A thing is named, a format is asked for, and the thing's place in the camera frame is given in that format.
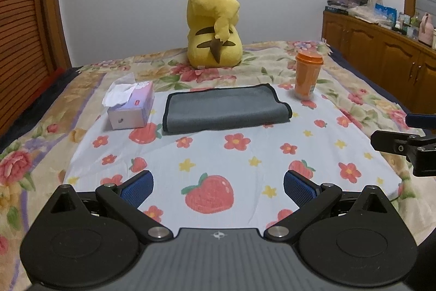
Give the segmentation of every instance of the pink thermos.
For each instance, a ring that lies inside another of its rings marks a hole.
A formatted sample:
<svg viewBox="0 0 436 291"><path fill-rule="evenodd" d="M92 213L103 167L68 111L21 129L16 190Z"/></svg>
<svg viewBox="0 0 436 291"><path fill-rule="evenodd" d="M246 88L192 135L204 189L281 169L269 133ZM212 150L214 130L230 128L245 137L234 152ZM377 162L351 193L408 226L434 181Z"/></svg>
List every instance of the pink thermos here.
<svg viewBox="0 0 436 291"><path fill-rule="evenodd" d="M421 26L419 27L418 40L422 43L431 46L433 44L433 21L432 16L426 13L422 17Z"/></svg>

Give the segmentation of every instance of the tissue pack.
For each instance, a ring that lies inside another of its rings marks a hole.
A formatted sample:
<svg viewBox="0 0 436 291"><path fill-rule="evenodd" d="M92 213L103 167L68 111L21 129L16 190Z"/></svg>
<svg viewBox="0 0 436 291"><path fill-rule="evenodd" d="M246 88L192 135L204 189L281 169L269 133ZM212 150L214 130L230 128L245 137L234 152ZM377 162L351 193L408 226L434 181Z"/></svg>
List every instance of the tissue pack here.
<svg viewBox="0 0 436 291"><path fill-rule="evenodd" d="M152 82L144 82L143 86L136 87L126 103L108 109L112 128L122 130L124 128L144 127L147 124L153 100Z"/></svg>

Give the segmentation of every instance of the silver bolt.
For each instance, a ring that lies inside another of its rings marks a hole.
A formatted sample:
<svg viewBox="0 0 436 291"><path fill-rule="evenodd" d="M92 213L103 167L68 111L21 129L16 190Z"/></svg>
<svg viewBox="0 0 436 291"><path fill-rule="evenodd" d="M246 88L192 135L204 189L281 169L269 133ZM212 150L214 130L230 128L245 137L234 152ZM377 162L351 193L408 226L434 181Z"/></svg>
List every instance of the silver bolt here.
<svg viewBox="0 0 436 291"><path fill-rule="evenodd" d="M167 227L151 227L148 230L148 234L153 238L165 238L169 235L169 229Z"/></svg>
<svg viewBox="0 0 436 291"><path fill-rule="evenodd" d="M268 228L268 233L273 237L282 238L289 234L289 230L283 226L272 226Z"/></svg>

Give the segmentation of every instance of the pikachu plush toy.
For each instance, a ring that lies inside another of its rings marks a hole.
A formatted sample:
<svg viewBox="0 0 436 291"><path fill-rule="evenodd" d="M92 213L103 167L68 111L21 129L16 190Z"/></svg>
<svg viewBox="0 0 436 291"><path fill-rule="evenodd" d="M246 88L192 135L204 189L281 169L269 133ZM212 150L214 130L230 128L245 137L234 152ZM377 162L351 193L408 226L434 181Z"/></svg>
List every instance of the pikachu plush toy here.
<svg viewBox="0 0 436 291"><path fill-rule="evenodd" d="M243 46L236 31L237 0L188 0L188 59L195 68L233 67Z"/></svg>

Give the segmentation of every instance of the gray towel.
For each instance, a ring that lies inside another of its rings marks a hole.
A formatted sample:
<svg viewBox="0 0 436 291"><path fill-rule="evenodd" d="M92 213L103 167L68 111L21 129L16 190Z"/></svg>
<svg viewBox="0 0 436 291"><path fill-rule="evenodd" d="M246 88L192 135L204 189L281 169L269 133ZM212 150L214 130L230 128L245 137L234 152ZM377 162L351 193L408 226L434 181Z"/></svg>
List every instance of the gray towel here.
<svg viewBox="0 0 436 291"><path fill-rule="evenodd" d="M163 131L168 134L227 130L288 122L289 104L269 84L172 93L166 100Z"/></svg>

